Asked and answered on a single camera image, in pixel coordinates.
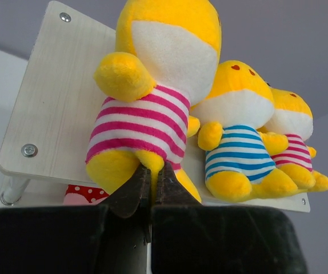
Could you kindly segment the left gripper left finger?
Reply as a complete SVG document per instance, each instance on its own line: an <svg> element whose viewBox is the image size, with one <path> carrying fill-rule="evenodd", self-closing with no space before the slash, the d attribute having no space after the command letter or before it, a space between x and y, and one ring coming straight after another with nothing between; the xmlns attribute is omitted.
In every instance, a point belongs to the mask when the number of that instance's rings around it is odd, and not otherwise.
<svg viewBox="0 0 328 274"><path fill-rule="evenodd" d="M97 205L0 208L0 273L146 273L151 174Z"/></svg>

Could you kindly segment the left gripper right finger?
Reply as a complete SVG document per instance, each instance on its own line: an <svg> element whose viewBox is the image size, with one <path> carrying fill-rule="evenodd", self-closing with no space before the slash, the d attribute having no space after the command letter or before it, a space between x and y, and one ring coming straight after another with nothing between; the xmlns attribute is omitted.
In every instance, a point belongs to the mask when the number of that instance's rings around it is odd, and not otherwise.
<svg viewBox="0 0 328 274"><path fill-rule="evenodd" d="M170 164L151 210L152 273L306 273L290 219L258 206L204 206Z"/></svg>

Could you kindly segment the pink toy red polka-dot shirt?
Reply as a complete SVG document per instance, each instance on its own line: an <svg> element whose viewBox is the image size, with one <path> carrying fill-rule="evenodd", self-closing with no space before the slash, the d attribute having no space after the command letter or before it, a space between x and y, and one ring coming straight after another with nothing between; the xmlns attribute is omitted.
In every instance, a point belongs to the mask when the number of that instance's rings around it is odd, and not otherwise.
<svg viewBox="0 0 328 274"><path fill-rule="evenodd" d="M86 206L96 205L109 197L109 194L101 188L87 187L69 184L67 186L63 205Z"/></svg>

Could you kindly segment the yellow toy blue striped shirt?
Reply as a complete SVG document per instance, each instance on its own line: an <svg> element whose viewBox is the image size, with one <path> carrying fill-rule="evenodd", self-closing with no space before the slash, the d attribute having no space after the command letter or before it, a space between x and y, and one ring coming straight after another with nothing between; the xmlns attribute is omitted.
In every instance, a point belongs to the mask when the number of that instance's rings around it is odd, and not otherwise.
<svg viewBox="0 0 328 274"><path fill-rule="evenodd" d="M201 123L205 185L215 198L239 203L297 193L272 159L287 149L287 137L259 132L274 111L270 86L251 66L236 60L218 66L210 94L191 110Z"/></svg>

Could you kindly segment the yellow toy pink stripes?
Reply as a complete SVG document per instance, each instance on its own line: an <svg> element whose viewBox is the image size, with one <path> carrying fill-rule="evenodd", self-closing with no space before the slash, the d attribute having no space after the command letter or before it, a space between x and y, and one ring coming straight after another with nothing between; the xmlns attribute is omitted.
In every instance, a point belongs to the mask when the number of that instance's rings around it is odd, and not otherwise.
<svg viewBox="0 0 328 274"><path fill-rule="evenodd" d="M108 194L139 166L151 173L170 164L176 179L200 199L181 162L199 120L190 109L213 85L222 44L210 1L127 1L115 28L115 49L94 80L105 94L86 154L88 177Z"/></svg>
<svg viewBox="0 0 328 274"><path fill-rule="evenodd" d="M313 169L315 148L306 145L313 133L313 114L301 96L286 90L271 88L275 110L271 119L258 130L285 135L289 146L272 156L277 168L298 186L301 192L328 191L328 177Z"/></svg>

